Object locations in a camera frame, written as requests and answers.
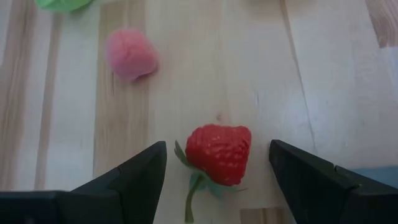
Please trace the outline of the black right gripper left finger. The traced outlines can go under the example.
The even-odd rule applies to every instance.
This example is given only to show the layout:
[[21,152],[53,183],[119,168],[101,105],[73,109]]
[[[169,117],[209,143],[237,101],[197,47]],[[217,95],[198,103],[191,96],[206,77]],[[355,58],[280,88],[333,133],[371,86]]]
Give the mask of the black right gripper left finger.
[[152,223],[166,163],[166,143],[158,141],[107,173],[62,194],[62,222]]

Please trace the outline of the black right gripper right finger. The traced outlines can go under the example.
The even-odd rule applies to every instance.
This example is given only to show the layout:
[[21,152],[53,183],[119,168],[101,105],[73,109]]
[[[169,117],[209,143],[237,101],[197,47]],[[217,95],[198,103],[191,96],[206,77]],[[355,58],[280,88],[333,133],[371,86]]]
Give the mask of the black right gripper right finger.
[[349,170],[273,139],[269,162],[297,223],[397,224],[397,167]]

